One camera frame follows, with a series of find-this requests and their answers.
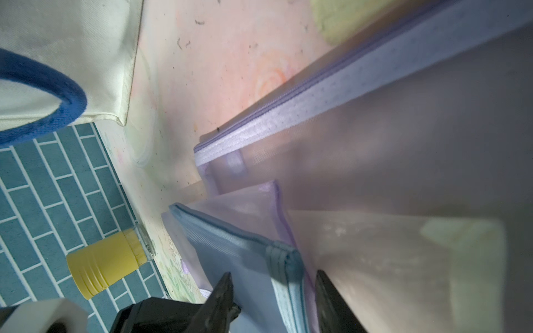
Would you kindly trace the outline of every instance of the blue mesh laundry bag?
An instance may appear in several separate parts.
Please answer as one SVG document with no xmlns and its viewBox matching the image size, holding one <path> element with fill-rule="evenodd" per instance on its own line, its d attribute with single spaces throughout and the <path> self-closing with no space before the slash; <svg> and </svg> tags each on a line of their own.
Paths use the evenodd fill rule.
<svg viewBox="0 0 533 333">
<path fill-rule="evenodd" d="M 211 283 L 231 272 L 242 308 L 232 333 L 308 332 L 304 265 L 292 246 L 246 232 L 182 204 L 170 206 Z"/>
</svg>

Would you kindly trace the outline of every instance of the white grout line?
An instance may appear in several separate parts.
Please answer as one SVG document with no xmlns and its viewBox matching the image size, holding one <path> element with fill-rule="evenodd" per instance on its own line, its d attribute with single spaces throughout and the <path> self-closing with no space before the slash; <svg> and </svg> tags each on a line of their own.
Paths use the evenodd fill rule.
<svg viewBox="0 0 533 333">
<path fill-rule="evenodd" d="M 37 142 L 37 145 L 41 146 L 41 145 L 46 145 L 46 144 L 51 144 L 51 143 L 57 143 L 57 141 L 53 140 L 53 141 Z"/>
<path fill-rule="evenodd" d="M 118 295 L 117 297 L 115 297 L 115 300 L 118 300 L 119 298 L 121 298 L 122 296 L 124 295 L 127 295 L 128 294 L 128 291 L 126 290 L 125 292 L 123 292 L 122 294 Z"/>
<path fill-rule="evenodd" d="M 59 140 L 59 136 L 56 132 L 54 132 L 54 135 L 55 135 L 55 138 L 56 140 L 58 141 L 58 144 L 59 144 L 59 149 L 61 150 L 61 152 L 63 153 L 63 157 L 65 158 L 65 160 L 67 161 L 67 165 L 68 167 L 70 168 L 70 171 L 72 172 L 72 175 L 74 176 L 74 181 L 76 182 L 76 184 L 78 185 L 78 189 L 79 191 L 82 193 L 82 196 L 83 196 L 83 199 L 85 201 L 85 204 L 87 205 L 87 207 L 89 208 L 89 213 L 91 213 L 91 216 L 93 218 L 93 221 L 94 223 L 96 223 L 96 227 L 98 228 L 98 232 L 100 233 L 100 236 L 102 236 L 102 238 L 104 238 L 103 236 L 103 232 L 102 232 L 102 228 L 100 228 L 100 224 L 96 221 L 96 216 L 94 215 L 94 211 L 93 211 L 93 208 L 91 207 L 91 204 L 89 204 L 89 200 L 87 199 L 87 195 L 84 194 L 85 192 L 83 191 L 83 188 L 82 188 L 82 185 L 81 183 L 79 182 L 79 179 L 78 179 L 78 175 L 76 175 L 76 173 L 74 172 L 74 168 L 72 167 L 72 163 L 70 163 L 70 159 L 68 158 L 67 156 L 67 152 L 65 151 L 65 148 L 63 147 L 63 144 L 61 143 L 61 140 Z M 78 223 L 81 222 L 82 220 L 79 220 L 79 221 L 76 221 L 76 223 L 74 223 L 74 225 L 76 226 L 76 229 L 79 230 L 79 226 L 78 226 Z"/>
<path fill-rule="evenodd" d="M 81 222 L 83 222 L 83 221 L 87 221 L 87 220 L 90 220 L 90 219 L 92 219 L 92 218 L 93 218 L 92 216 L 84 217 L 84 218 L 82 218 L 81 220 L 77 220 L 76 223 L 81 223 Z"/>
<path fill-rule="evenodd" d="M 59 205 L 62 205 L 62 204 L 63 204 L 63 201 L 59 201 L 59 202 L 56 202 L 54 204 L 51 204 L 51 205 L 48 205 L 48 206 L 44 206 L 44 209 L 52 208 L 52 207 L 59 206 Z"/>
<path fill-rule="evenodd" d="M 35 297 L 35 294 L 33 293 L 33 291 L 30 288 L 30 285 L 26 281 L 26 278 L 20 272 L 20 268 L 18 267 L 17 263 L 13 259 L 13 256 L 11 256 L 11 253 L 9 252 L 9 249 L 5 245 L 4 240 L 2 239 L 2 236 L 0 236 L 0 247 L 2 247 L 4 249 L 4 253 L 5 253 L 5 256 L 7 257 L 7 260 L 11 263 L 11 267 L 13 267 L 13 270 L 15 271 L 15 274 L 17 274 L 20 282 L 24 286 L 24 289 L 26 290 L 28 295 L 30 295 L 31 300 L 37 300 L 37 298 Z"/>
<path fill-rule="evenodd" d="M 161 291 L 163 292 L 163 295 L 166 295 L 165 288 L 163 288 L 163 284 L 161 283 L 161 280 L 159 279 L 159 275 L 157 275 L 156 268 L 154 267 L 154 261 L 150 260 L 150 265 L 152 266 L 152 270 L 156 274 L 157 283 L 159 284 L 159 287 L 161 288 Z"/>
<path fill-rule="evenodd" d="M 24 165 L 22 164 L 22 161 L 20 160 L 19 155 L 15 151 L 15 148 L 13 146 L 11 146 L 11 148 L 12 148 L 11 152 L 13 153 L 13 157 L 15 158 L 15 160 L 17 161 L 17 164 L 19 165 L 20 171 L 22 172 L 22 174 L 24 175 L 24 178 L 26 179 L 26 182 L 30 186 L 31 192 L 34 195 L 35 200 L 37 200 L 37 203 L 39 204 L 39 207 L 41 208 L 41 211 L 43 212 L 44 217 L 45 217 L 46 221 L 48 222 L 48 225 L 50 226 L 50 229 L 52 229 L 52 231 L 54 232 L 54 236 L 57 239 L 57 241 L 59 243 L 59 246 L 61 247 L 61 250 L 66 255 L 67 254 L 67 249 L 65 249 L 65 246 L 63 245 L 63 242 L 59 238 L 59 234 L 58 234 L 57 230 L 55 229 L 55 225 L 52 223 L 52 219 L 50 219 L 50 216 L 48 215 L 48 212 L 46 211 L 46 209 L 44 209 L 43 202 L 41 201 L 41 198 L 37 194 L 37 191 L 35 190 L 35 187 L 33 186 L 33 183 L 31 182 L 31 179 L 28 176 L 28 173 L 26 172 L 26 169 L 24 168 Z M 48 163 L 43 159 L 43 156 L 41 156 L 41 159 L 43 160 L 43 163 L 44 163 L 45 166 L 48 165 Z"/>
<path fill-rule="evenodd" d="M 74 225 L 74 228 L 76 228 L 76 232 L 78 233 L 79 238 L 82 240 L 82 245 L 87 246 L 87 242 L 85 241 L 85 238 L 82 235 L 82 231 L 80 230 L 79 226 L 76 223 L 74 223 L 74 221 L 76 219 L 74 218 L 74 214 L 72 213 L 72 210 L 70 209 L 70 206 L 68 205 L 68 202 L 67 202 L 66 198 L 64 197 L 63 192 L 61 191 L 61 188 L 59 187 L 57 178 L 54 178 L 54 176 L 53 176 L 52 168 L 50 168 L 50 165 L 48 164 L 48 162 L 45 161 L 44 154 L 43 154 L 43 151 L 41 150 L 41 148 L 38 145 L 36 145 L 36 147 L 37 147 L 37 151 L 38 151 L 41 159 L 43 160 L 43 163 L 44 163 L 44 166 L 46 168 L 46 171 L 48 172 L 48 176 L 52 179 L 52 182 L 54 183 L 55 189 L 59 193 L 59 198 L 61 199 L 61 202 L 63 203 L 65 209 L 67 210 L 67 214 L 70 217 L 70 220 L 73 222 L 72 224 Z M 67 161 L 67 164 L 70 167 L 71 165 L 69 164 L 67 156 L 63 155 L 63 158 Z M 74 169 L 70 168 L 70 174 L 72 175 L 73 173 L 74 173 Z M 67 253 L 69 253 L 71 250 L 72 249 L 70 249 L 70 250 L 66 250 L 65 249 L 65 255 L 67 255 Z"/>
<path fill-rule="evenodd" d="M 146 280 L 150 279 L 150 278 L 153 277 L 154 275 L 156 275 L 156 274 L 155 274 L 155 273 L 150 274 L 150 276 L 148 276 L 146 279 L 143 279 L 143 281 L 146 282 Z"/>
<path fill-rule="evenodd" d="M 63 178 L 68 178 L 68 177 L 72 177 L 72 174 L 66 174 L 66 175 L 62 175 L 62 176 L 57 176 L 55 177 L 55 180 L 59 180 L 59 179 L 63 179 Z"/>
<path fill-rule="evenodd" d="M 126 283 L 126 280 L 124 278 L 122 278 L 122 283 L 124 284 L 124 287 L 126 287 L 126 291 L 128 292 L 132 303 L 135 303 L 135 298 L 133 298 L 132 291 L 130 290 L 130 287 L 128 286 L 128 284 Z"/>
<path fill-rule="evenodd" d="M 148 287 L 146 286 L 146 283 L 144 283 L 144 280 L 142 279 L 142 275 L 139 270 L 137 270 L 137 275 L 139 276 L 139 279 L 141 280 L 144 291 L 146 291 L 146 294 L 148 295 L 148 297 L 152 297 L 152 295 L 150 295 L 150 292 L 148 291 Z"/>
<path fill-rule="evenodd" d="M 109 232 L 106 232 L 106 233 L 103 234 L 103 235 L 104 235 L 104 237 L 107 237 L 107 236 L 109 236 L 109 235 L 111 235 L 112 233 L 117 232 L 117 231 L 118 231 L 118 229 L 113 229 L 113 230 L 111 230 L 111 231 L 109 231 Z"/>
<path fill-rule="evenodd" d="M 108 332 L 107 327 L 103 323 L 102 317 L 100 317 L 100 314 L 98 313 L 98 310 L 96 309 L 96 306 L 94 306 L 93 300 L 89 299 L 88 302 L 91 305 L 91 308 L 93 309 L 93 313 L 96 315 L 96 318 L 98 318 L 98 321 L 100 322 L 100 326 L 102 327 L 103 331 L 107 333 Z"/>
<path fill-rule="evenodd" d="M 35 237 L 33 237 L 33 240 L 37 240 L 37 239 L 39 239 L 39 238 L 42 238 L 42 237 L 44 237 L 44 236 L 51 235 L 51 234 L 53 234 L 53 233 L 54 233 L 53 231 L 49 231 L 49 232 L 42 233 L 42 234 L 40 234 L 39 236 L 35 236 Z"/>
<path fill-rule="evenodd" d="M 28 187 L 30 187 L 30 185 L 26 184 L 26 185 L 21 185 L 21 186 L 17 186 L 16 188 L 10 188 L 7 190 L 7 192 L 13 192 L 13 191 L 16 191 L 16 190 L 21 190 L 21 189 L 27 189 Z"/>
<path fill-rule="evenodd" d="M 72 278 L 72 275 L 68 275 L 68 276 L 62 278 L 61 280 L 58 280 L 58 281 L 57 281 L 57 284 L 60 284 L 60 283 L 62 283 L 62 282 L 65 282 L 65 281 L 67 281 L 67 280 L 70 279 L 70 278 Z"/>
<path fill-rule="evenodd" d="M 109 296 L 109 299 L 111 300 L 111 302 L 113 302 L 113 306 L 115 307 L 115 310 L 118 312 L 120 309 L 118 308 L 117 301 L 115 300 L 115 298 L 111 294 L 111 290 L 109 290 L 109 288 L 106 288 L 106 292 L 107 292 L 107 295 Z"/>
<path fill-rule="evenodd" d="M 2 189 L 2 191 L 6 192 L 4 182 L 2 181 L 1 178 L 0 178 L 0 188 Z M 24 224 L 24 221 L 22 220 L 22 217 L 20 216 L 20 212 L 17 209 L 17 207 L 15 206 L 15 203 L 13 202 L 13 199 L 11 198 L 10 195 L 6 195 L 5 197 L 6 197 L 7 201 L 9 202 L 9 204 L 11 206 L 11 209 L 13 210 L 15 215 L 17 216 L 22 229 L 24 229 L 26 237 L 30 240 L 31 246 L 33 247 L 35 253 L 37 254 L 37 257 L 39 258 L 40 262 L 45 267 L 46 272 L 50 273 L 50 269 L 48 268 L 48 266 L 44 262 L 44 258 L 41 255 L 41 252 L 39 251 L 39 249 L 37 248 L 37 245 L 35 244 L 35 241 L 31 238 L 31 234 L 30 234 L 28 228 L 26 227 L 26 225 Z M 5 245 L 4 240 L 2 239 L 2 236 L 0 236 L 0 247 L 4 249 L 4 252 L 5 252 L 6 256 L 7 256 L 7 259 L 9 260 L 9 262 L 11 263 L 11 266 L 15 270 L 15 273 L 19 277 L 20 282 L 22 283 L 22 285 L 24 286 L 24 288 L 28 292 L 28 295 L 31 297 L 31 300 L 36 301 L 37 298 L 35 297 L 35 294 L 31 290 L 30 285 L 26 281 L 26 278 L 24 277 L 24 275 L 22 275 L 22 273 L 20 272 L 20 269 L 19 269 L 17 263 L 15 262 L 15 260 L 13 259 L 13 256 L 11 256 L 11 253 L 9 252 L 9 249 Z"/>
<path fill-rule="evenodd" d="M 14 220 L 16 219 L 17 217 L 16 216 L 11 216 L 11 217 L 8 217 L 8 218 L 5 218 L 3 220 L 0 221 L 0 223 L 4 223 L 4 222 L 7 222 L 7 221 L 11 221 L 11 220 Z"/>
<path fill-rule="evenodd" d="M 96 190 L 96 191 L 92 191 L 92 192 L 89 192 L 89 193 L 85 193 L 85 196 L 90 196 L 91 194 L 95 194 L 95 193 L 100 193 L 101 191 L 100 190 Z"/>
<path fill-rule="evenodd" d="M 96 128 L 94 127 L 94 123 L 91 123 L 91 127 L 93 129 L 93 132 L 96 133 Z M 107 165 L 109 165 L 109 171 L 111 171 L 111 176 L 113 177 L 113 180 L 115 181 L 115 184 L 117 184 L 117 187 L 118 187 L 118 190 L 120 192 L 120 197 L 122 198 L 122 201 L 124 203 L 126 203 L 126 198 L 124 197 L 124 194 L 122 193 L 122 190 L 120 189 L 120 182 L 118 181 L 118 179 L 115 177 L 115 173 L 113 172 L 113 170 L 111 169 L 111 161 L 107 158 L 107 153 L 106 153 L 106 149 L 104 148 L 104 146 L 102 145 L 102 142 L 100 141 L 100 139 L 98 138 L 97 139 L 97 142 L 98 142 L 98 146 L 100 147 L 100 150 L 102 151 L 102 154 L 103 154 L 103 157 L 104 159 L 106 159 L 106 163 Z M 128 211 L 128 215 L 130 216 L 131 220 L 132 221 L 136 221 L 136 219 L 133 218 L 133 215 L 131 213 L 131 211 L 129 209 L 127 209 Z"/>
<path fill-rule="evenodd" d="M 26 268 L 26 269 L 23 269 L 23 270 L 20 271 L 20 272 L 21 272 L 22 274 L 24 274 L 24 273 L 27 273 L 27 272 L 31 271 L 31 270 L 34 269 L 34 268 L 41 267 L 42 265 L 43 265 L 43 263 L 37 263 L 37 264 L 35 264 L 35 265 L 33 265 L 33 266 L 30 266 L 30 267 L 28 267 L 28 268 Z"/>
<path fill-rule="evenodd" d="M 126 205 L 125 203 L 122 203 L 122 204 L 120 204 L 120 205 L 117 205 L 117 206 L 111 208 L 111 210 L 113 210 L 113 209 L 115 209 L 115 208 L 119 208 L 119 207 L 125 206 L 125 205 Z"/>
<path fill-rule="evenodd" d="M 84 245 L 84 244 L 80 244 L 80 245 L 75 246 L 75 247 L 73 247 L 73 248 L 71 248 L 71 249 L 68 249 L 68 250 L 67 250 L 67 253 L 71 253 L 72 251 L 77 250 L 77 249 L 81 249 L 82 247 L 85 247 L 85 246 L 86 246 L 86 245 Z"/>
<path fill-rule="evenodd" d="M 111 205 L 109 205 L 109 201 L 107 200 L 106 193 L 104 192 L 103 187 L 102 187 L 102 184 L 100 183 L 100 179 L 98 179 L 98 176 L 96 175 L 96 172 L 94 171 L 94 167 L 93 167 L 93 164 L 91 163 L 91 159 L 90 159 L 89 156 L 87 155 L 87 151 L 85 150 L 85 147 L 83 146 L 83 142 L 82 142 L 81 139 L 79 138 L 78 130 L 76 129 L 75 126 L 73 126 L 72 129 L 74 130 L 74 134 L 76 134 L 76 138 L 78 139 L 78 143 L 79 143 L 79 145 L 82 147 L 83 154 L 85 155 L 85 159 L 87 160 L 87 164 L 89 164 L 89 168 L 91 169 L 91 172 L 92 172 L 92 174 L 93 174 L 93 177 L 94 177 L 94 179 L 96 180 L 96 183 L 98 184 L 98 189 L 100 189 L 100 191 L 102 192 L 102 196 L 103 196 L 104 201 L 106 202 L 106 206 L 107 206 L 107 208 L 109 209 L 109 211 L 111 212 L 111 217 L 113 218 L 113 221 L 115 222 L 115 224 L 116 224 L 116 226 L 117 226 L 117 229 L 121 231 L 121 229 L 120 229 L 120 225 L 118 225 L 117 218 L 115 217 L 115 213 L 114 213 L 113 210 L 111 209 Z M 98 226 L 99 230 L 101 230 L 101 228 L 100 228 L 100 223 L 99 223 L 99 221 L 98 221 L 96 218 L 94 219 L 94 222 L 95 222 L 96 225 Z"/>
<path fill-rule="evenodd" d="M 20 301 L 16 302 L 16 303 L 13 304 L 13 305 L 19 305 L 19 304 L 22 304 L 22 303 L 24 303 L 24 302 L 26 302 L 27 300 L 30 300 L 30 299 L 31 299 L 31 297 L 28 296 L 28 297 L 26 297 L 26 298 L 21 299 Z"/>
</svg>

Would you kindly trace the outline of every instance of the mesh laundry bag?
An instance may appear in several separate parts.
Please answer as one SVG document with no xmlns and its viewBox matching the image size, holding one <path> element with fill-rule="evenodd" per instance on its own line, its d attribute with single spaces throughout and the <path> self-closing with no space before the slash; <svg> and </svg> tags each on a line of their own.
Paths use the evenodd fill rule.
<svg viewBox="0 0 533 333">
<path fill-rule="evenodd" d="M 194 246 L 211 285 L 225 272 L 232 273 L 234 300 L 242 308 L 231 323 L 232 332 L 309 331 L 304 267 L 294 247 L 181 204 L 170 206 L 170 211 Z"/>
<path fill-rule="evenodd" d="M 533 251 L 526 236 L 533 217 L 532 22 L 533 3 L 527 0 L 447 1 L 423 8 L 363 43 L 349 41 L 205 136 L 195 147 L 204 184 L 211 194 L 225 194 L 275 179 L 286 209 L 318 212 L 320 223 L 306 223 L 307 218 L 298 223 L 296 215 L 289 220 L 309 275 L 329 263 L 328 276 L 361 323 L 375 331 L 392 325 L 397 332 L 426 332 L 428 318 L 438 324 L 431 331 L 523 331 L 533 324 L 527 296 L 533 273 L 524 269 L 533 264 L 524 255 Z M 345 264 L 357 270 L 355 262 L 319 260 L 313 243 L 306 242 L 338 216 L 320 212 L 501 221 L 505 232 L 495 227 L 499 231 L 487 234 L 506 239 L 487 250 L 501 259 L 494 266 L 500 270 L 487 271 L 493 291 L 499 291 L 491 294 L 493 310 L 482 310 L 475 319 L 492 318 L 494 325 L 470 326 L 472 321 L 460 316 L 477 309 L 465 298 L 455 298 L 454 290 L 460 289 L 452 288 L 457 272 L 469 272 L 453 268 L 463 257 L 455 245 L 442 241 L 453 232 L 440 226 L 451 228 L 453 220 L 439 222 L 439 228 L 425 227 L 427 219 L 394 228 L 396 220 L 387 220 L 378 239 L 394 246 L 375 260 L 386 262 L 387 254 L 391 261 L 399 260 L 396 256 L 407 253 L 399 257 L 405 263 L 409 249 L 414 257 L 425 251 L 436 257 L 421 260 L 407 275 L 391 272 L 385 280 L 366 272 L 362 283 L 342 273 Z M 396 239 L 387 232 L 396 227 L 399 235 L 410 236 Z M 343 240 L 335 251 L 323 245 L 324 251 L 359 249 L 355 240 L 362 236 L 346 232 L 352 242 Z M 472 251 L 479 261 L 490 263 Z M 474 285 L 483 283 L 481 272 L 469 275 Z M 439 287 L 429 287 L 437 276 L 444 279 L 436 282 Z M 417 286 L 426 286 L 421 287 L 424 297 Z M 374 296 L 361 312 L 361 296 L 350 288 L 370 292 L 381 287 L 393 290 L 396 298 Z M 469 290 L 477 301 L 484 294 L 483 288 Z M 378 321 L 387 326 L 377 326 Z"/>
</svg>

